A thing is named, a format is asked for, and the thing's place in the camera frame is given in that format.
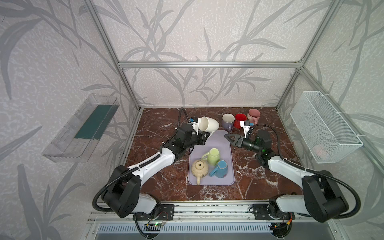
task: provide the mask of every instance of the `blue mug handle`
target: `blue mug handle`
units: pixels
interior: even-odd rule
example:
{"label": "blue mug handle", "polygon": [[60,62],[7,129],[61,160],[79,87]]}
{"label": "blue mug handle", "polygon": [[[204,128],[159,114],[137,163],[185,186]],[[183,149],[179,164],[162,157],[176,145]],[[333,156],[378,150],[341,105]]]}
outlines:
{"label": "blue mug handle", "polygon": [[212,177],[213,175],[215,175],[217,170],[218,170],[218,167],[216,166],[216,167],[209,173],[209,176]]}

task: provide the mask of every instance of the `floral wallpaper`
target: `floral wallpaper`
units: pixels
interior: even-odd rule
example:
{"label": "floral wallpaper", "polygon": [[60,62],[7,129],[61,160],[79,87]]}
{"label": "floral wallpaper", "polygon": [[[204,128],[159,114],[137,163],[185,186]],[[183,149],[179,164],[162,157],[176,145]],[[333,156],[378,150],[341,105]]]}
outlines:
{"label": "floral wallpaper", "polygon": [[[94,2],[120,61],[297,61],[331,0]],[[293,69],[124,71],[143,106],[275,106]]]}
{"label": "floral wallpaper", "polygon": [[[0,239],[78,239],[137,111],[82,1],[0,1]],[[86,163],[41,153],[90,93],[116,96]]]}
{"label": "floral wallpaper", "polygon": [[[383,153],[384,1],[344,1],[306,63],[306,68]],[[303,91],[313,91],[299,77],[279,115],[301,162],[328,170],[352,186],[362,200],[359,214],[341,220],[351,240],[378,240],[384,235],[384,178],[362,149],[340,162],[317,164],[290,112]],[[350,208],[353,196],[343,190]]]}

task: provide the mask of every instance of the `yellow mug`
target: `yellow mug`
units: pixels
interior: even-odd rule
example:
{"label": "yellow mug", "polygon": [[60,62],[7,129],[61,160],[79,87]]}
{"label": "yellow mug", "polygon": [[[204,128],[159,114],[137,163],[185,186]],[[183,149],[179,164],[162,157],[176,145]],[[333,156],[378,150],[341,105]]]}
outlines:
{"label": "yellow mug", "polygon": [[211,166],[216,166],[217,162],[220,161],[220,153],[217,148],[212,148],[209,152],[204,154],[202,159],[207,159],[207,162]]}

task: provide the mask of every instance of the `marble tabletop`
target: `marble tabletop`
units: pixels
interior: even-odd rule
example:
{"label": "marble tabletop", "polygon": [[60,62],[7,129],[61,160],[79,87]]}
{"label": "marble tabletop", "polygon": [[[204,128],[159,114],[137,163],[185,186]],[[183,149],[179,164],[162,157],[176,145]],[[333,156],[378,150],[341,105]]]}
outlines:
{"label": "marble tabletop", "polygon": [[[189,117],[207,116],[220,123],[225,113],[247,114],[250,108],[186,108]],[[261,112],[258,123],[273,126],[279,133],[281,154],[299,163],[288,135],[280,121],[277,111],[273,107],[256,108]],[[162,143],[175,131],[178,117],[177,108],[145,108],[136,131],[126,166],[139,163],[155,154]],[[263,128],[271,133],[272,150],[277,152],[276,136],[267,127]],[[235,129],[232,133],[243,135],[242,129]],[[160,201],[176,200],[261,200],[278,195],[301,194],[299,186],[287,178],[271,172],[260,166],[255,159],[255,153],[232,147],[232,159],[235,173],[235,183],[232,185],[190,185],[188,183],[189,157],[184,156],[173,165],[162,169],[151,177],[141,188],[141,193],[148,193]]]}

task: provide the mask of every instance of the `lavender plastic tray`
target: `lavender plastic tray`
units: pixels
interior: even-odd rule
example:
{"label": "lavender plastic tray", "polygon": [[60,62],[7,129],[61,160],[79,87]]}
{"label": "lavender plastic tray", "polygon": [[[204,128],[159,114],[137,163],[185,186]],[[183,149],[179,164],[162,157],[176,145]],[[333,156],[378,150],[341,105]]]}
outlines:
{"label": "lavender plastic tray", "polygon": [[204,146],[196,145],[195,149],[189,155],[189,172],[188,172],[188,181],[192,185],[197,185],[197,178],[193,176],[191,172],[192,163],[209,152],[211,148],[217,148],[220,152],[220,159],[227,162],[228,165],[228,174],[223,178],[218,178],[216,176],[210,177],[209,173],[215,168],[214,166],[209,165],[208,174],[201,178],[200,185],[232,185],[235,182],[235,174],[233,171],[233,161],[232,161],[232,152],[231,144],[224,138],[224,135],[228,134],[225,130],[215,131],[206,141]]}

